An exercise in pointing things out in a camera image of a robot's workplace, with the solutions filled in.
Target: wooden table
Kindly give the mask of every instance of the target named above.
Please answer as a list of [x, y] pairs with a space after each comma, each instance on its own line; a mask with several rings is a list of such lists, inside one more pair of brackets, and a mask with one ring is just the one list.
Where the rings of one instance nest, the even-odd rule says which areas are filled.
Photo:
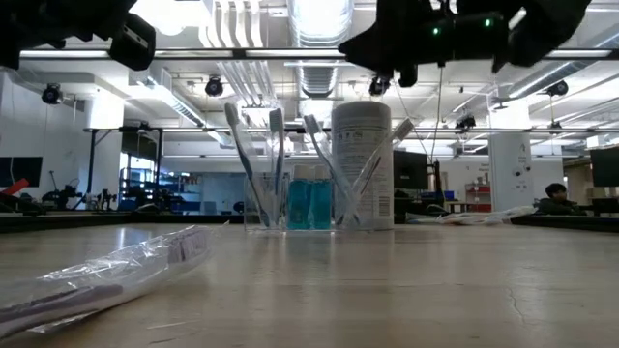
[[[37, 276], [178, 229], [0, 236], [0, 276]], [[617, 347], [619, 238], [515, 226], [247, 234], [164, 288], [0, 347]]]

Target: label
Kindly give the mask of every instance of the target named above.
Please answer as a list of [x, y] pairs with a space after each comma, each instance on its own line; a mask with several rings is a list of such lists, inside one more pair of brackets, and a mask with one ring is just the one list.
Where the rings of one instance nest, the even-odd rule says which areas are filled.
[[[332, 119], [333, 156], [350, 185], [374, 150], [391, 131], [391, 116], [386, 105], [372, 101], [355, 101], [336, 109]], [[394, 157], [386, 147], [372, 180], [357, 207], [362, 227], [393, 228]], [[336, 195], [336, 216], [343, 213], [341, 192]]]

